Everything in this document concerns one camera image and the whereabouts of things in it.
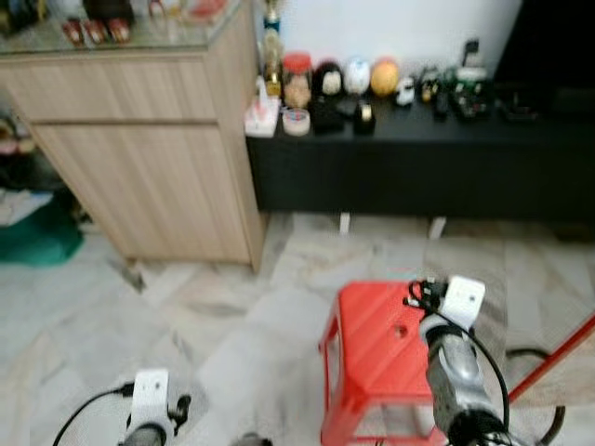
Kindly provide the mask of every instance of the black cable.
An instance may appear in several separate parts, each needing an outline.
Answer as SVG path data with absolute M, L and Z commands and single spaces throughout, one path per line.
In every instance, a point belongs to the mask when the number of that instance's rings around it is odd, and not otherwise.
M 62 439 L 62 436 L 64 435 L 64 432 L 66 432 L 66 429 L 68 429 L 68 426 L 70 426 L 71 423 L 74 421 L 74 418 L 76 418 L 78 416 L 78 414 L 80 412 L 82 412 L 85 409 L 85 407 L 88 406 L 89 404 L 91 404 L 93 401 L 96 401 L 99 398 L 103 398 L 108 395 L 122 395 L 122 398 L 129 398 L 132 396 L 133 391 L 134 391 L 134 382 L 129 382 L 129 383 L 125 383 L 123 386 L 121 386 L 119 388 L 113 388 L 112 390 L 106 390 L 105 392 L 98 393 L 94 397 L 87 400 L 82 406 L 80 406 L 71 415 L 71 417 L 68 419 L 68 421 L 66 421 L 66 423 L 64 423 L 64 426 L 62 426 L 62 429 L 59 430 L 59 433 L 56 436 L 56 439 L 54 439 L 53 446 L 58 446 L 58 444 L 60 443 L 60 440 Z
M 542 360 L 549 358 L 549 353 L 541 348 L 512 348 L 507 350 L 507 359 L 518 358 L 520 356 L 533 355 L 537 356 Z M 548 432 L 542 437 L 537 443 L 541 446 L 548 446 L 558 436 L 562 430 L 564 424 L 564 417 L 566 416 L 566 406 L 556 406 L 556 412 L 554 413 L 554 419 L 549 426 Z
M 471 341 L 473 341 L 473 344 L 475 344 L 479 350 L 482 351 L 483 355 L 485 356 L 485 358 L 488 360 L 488 362 L 490 363 L 490 366 L 492 367 L 492 369 L 494 370 L 494 373 L 496 374 L 496 378 L 498 380 L 498 384 L 500 385 L 500 391 L 502 392 L 502 406 L 503 406 L 503 411 L 504 411 L 504 415 L 503 415 L 503 419 L 502 419 L 502 423 L 504 424 L 504 427 L 506 428 L 506 430 L 509 430 L 509 422 L 510 422 L 510 401 L 509 401 L 509 392 L 506 388 L 506 381 L 504 381 L 504 376 L 502 375 L 502 372 L 500 372 L 500 369 L 498 367 L 498 364 L 496 363 L 496 361 L 494 360 L 494 358 L 492 357 L 492 355 L 490 354 L 490 352 L 488 351 L 488 349 L 485 347 L 485 345 L 477 338 L 475 337 L 475 335 L 471 334 L 468 330 L 466 330 L 465 328 L 463 328 L 462 326 L 460 326 L 458 323 L 452 321 L 451 319 L 447 318 L 446 316 L 444 316 L 440 311 L 438 311 L 437 309 L 432 308 L 430 305 L 428 305 L 426 302 L 424 302 L 423 300 L 421 300 L 419 297 L 417 297 L 414 293 L 414 286 L 416 284 L 419 284 L 421 286 L 421 283 L 418 281 L 413 281 L 409 283 L 409 294 L 411 295 L 411 298 L 413 298 L 414 300 L 416 300 L 416 302 L 426 311 L 435 314 L 436 316 L 442 318 L 443 320 L 445 320 L 446 322 L 448 322 L 448 324 L 456 327 L 457 329 L 459 329 L 461 332 L 463 332 L 465 335 L 467 335 L 469 337 L 469 339 Z

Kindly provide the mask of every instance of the stool hole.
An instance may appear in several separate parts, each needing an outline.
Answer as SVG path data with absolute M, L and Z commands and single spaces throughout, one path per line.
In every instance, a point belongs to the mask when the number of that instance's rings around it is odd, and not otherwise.
M 398 339 L 403 339 L 407 336 L 407 327 L 397 324 L 394 326 L 394 333 Z

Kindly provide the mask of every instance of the cabinet door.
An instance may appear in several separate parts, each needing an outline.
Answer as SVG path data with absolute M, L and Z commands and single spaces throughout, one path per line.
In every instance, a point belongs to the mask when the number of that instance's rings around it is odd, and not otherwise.
M 249 262 L 214 125 L 37 125 L 48 157 L 122 254 Z
M 3 82 L 33 123 L 215 119 L 196 57 L 14 61 Z

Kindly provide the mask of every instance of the orange ball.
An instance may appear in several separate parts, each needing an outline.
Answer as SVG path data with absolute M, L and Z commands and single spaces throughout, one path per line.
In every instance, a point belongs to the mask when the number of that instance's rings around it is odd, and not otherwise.
M 384 98 L 397 90 L 399 67 L 390 59 L 379 60 L 372 69 L 370 86 L 375 95 Z

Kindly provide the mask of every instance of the red plastic stool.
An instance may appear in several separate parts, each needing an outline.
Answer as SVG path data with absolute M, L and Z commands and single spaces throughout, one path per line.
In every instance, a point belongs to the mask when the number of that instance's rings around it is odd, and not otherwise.
M 432 404 L 426 381 L 428 348 L 418 332 L 423 312 L 404 306 L 406 296 L 405 282 L 356 282 L 339 293 L 319 346 L 324 360 L 323 446 L 444 442 L 436 426 L 427 437 L 355 436 L 360 421 L 374 406 Z M 331 397 L 328 346 L 336 335 L 339 370 Z

